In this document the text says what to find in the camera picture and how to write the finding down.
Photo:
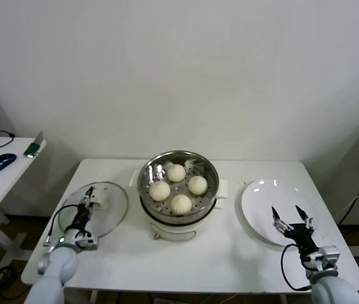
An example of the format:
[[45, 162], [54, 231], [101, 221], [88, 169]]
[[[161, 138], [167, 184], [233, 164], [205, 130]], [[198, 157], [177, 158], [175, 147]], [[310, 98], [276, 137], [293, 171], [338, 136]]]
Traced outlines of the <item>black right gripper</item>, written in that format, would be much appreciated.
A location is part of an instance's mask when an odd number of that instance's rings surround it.
[[318, 251], [319, 247], [312, 239], [314, 232], [313, 219], [301, 209], [298, 205], [295, 206], [296, 210], [301, 217], [303, 223], [288, 224], [284, 222], [276, 209], [272, 206], [272, 218], [274, 220], [274, 227], [278, 232], [288, 239], [292, 239], [298, 247], [299, 254], [311, 254]]

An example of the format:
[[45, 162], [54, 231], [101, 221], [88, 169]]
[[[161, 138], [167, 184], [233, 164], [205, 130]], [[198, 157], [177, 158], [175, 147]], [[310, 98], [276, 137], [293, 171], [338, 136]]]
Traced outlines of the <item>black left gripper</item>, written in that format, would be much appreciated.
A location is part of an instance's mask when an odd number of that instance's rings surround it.
[[77, 207], [77, 214], [74, 216], [72, 224], [70, 225], [71, 229], [78, 231], [85, 231], [87, 223], [91, 219], [91, 209], [100, 210], [100, 204], [91, 202], [91, 197], [94, 187], [91, 186], [84, 194], [82, 198], [82, 204], [79, 204]]

